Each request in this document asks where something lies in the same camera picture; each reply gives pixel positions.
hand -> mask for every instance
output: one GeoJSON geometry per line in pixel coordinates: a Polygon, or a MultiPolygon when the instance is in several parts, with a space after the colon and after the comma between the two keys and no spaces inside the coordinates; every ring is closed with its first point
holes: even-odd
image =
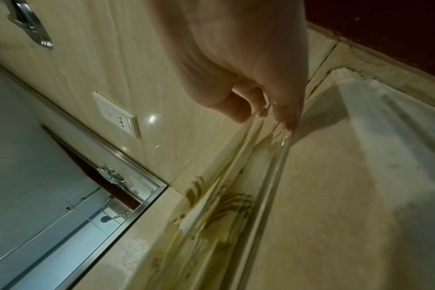
{"type": "Polygon", "coordinates": [[[262,114],[265,93],[276,120],[296,128],[308,81],[301,0],[144,1],[193,100],[241,123],[251,115],[251,105],[262,114]]]}

floor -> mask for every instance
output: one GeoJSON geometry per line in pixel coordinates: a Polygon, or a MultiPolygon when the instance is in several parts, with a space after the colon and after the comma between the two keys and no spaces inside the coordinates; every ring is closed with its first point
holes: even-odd
{"type": "MultiPolygon", "coordinates": [[[[347,67],[435,107],[435,78],[432,76],[315,30],[309,31],[309,46],[308,97],[320,93],[330,71],[347,67]]],[[[358,141],[344,117],[346,112],[338,106],[335,113],[325,119],[330,124],[321,124],[324,120],[318,119],[307,126],[302,136],[308,138],[289,155],[287,173],[274,204],[276,210],[269,219],[248,289],[290,289],[293,283],[299,289],[380,289],[384,284],[385,276],[381,272],[388,270],[387,259],[378,259],[378,256],[392,247],[387,240],[392,235],[392,220],[375,195],[358,141]],[[344,121],[334,121],[334,116],[344,121]],[[328,129],[311,130],[316,127],[328,129]],[[329,167],[324,168],[324,160],[329,167]],[[344,170],[351,175],[335,170],[335,164],[343,160],[350,161],[344,170]],[[325,176],[319,182],[311,178],[318,171],[325,176]],[[303,181],[301,187],[295,182],[299,179],[303,181]],[[353,190],[362,188],[368,194],[357,199],[353,190]],[[283,270],[272,265],[282,265],[283,270]]],[[[268,123],[275,124],[270,117],[268,123]]],[[[149,250],[182,197],[180,192],[221,146],[220,142],[208,143],[210,148],[203,152],[204,157],[183,168],[171,187],[74,289],[118,290],[126,285],[136,264],[149,250]]]]}

electrical outlet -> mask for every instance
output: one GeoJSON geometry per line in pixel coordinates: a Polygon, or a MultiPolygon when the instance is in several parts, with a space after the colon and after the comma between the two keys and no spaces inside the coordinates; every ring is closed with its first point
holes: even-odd
{"type": "Polygon", "coordinates": [[[135,116],[109,101],[97,92],[92,93],[101,115],[134,138],[140,136],[135,116]]]}

outlet cover plate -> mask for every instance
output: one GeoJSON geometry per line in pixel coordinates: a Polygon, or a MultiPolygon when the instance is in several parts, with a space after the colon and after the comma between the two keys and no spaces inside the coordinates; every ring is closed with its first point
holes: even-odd
{"type": "Polygon", "coordinates": [[[92,93],[101,115],[117,128],[125,131],[134,138],[139,138],[140,133],[136,117],[109,101],[97,92],[92,93]]]}

wall socket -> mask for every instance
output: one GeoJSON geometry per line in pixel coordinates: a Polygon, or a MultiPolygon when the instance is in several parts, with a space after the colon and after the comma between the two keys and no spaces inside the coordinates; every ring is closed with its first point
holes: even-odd
{"type": "Polygon", "coordinates": [[[138,122],[135,116],[131,115],[121,107],[109,101],[97,92],[92,93],[98,105],[101,115],[112,124],[130,134],[134,138],[140,137],[138,122]]]}

